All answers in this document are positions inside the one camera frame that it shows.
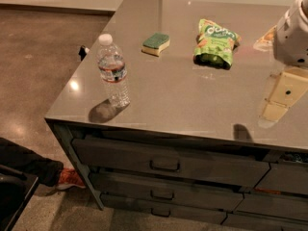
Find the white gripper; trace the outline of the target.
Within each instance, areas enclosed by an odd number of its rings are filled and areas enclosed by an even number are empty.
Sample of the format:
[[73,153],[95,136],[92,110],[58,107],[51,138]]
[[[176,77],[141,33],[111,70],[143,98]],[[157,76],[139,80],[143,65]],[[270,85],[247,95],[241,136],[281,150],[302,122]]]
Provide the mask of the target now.
[[[271,27],[255,41],[253,48],[271,51],[274,58],[286,65],[308,66],[308,0],[295,0],[276,27]],[[270,128],[308,91],[308,70],[285,68],[271,75],[269,93],[262,102],[259,125]]]

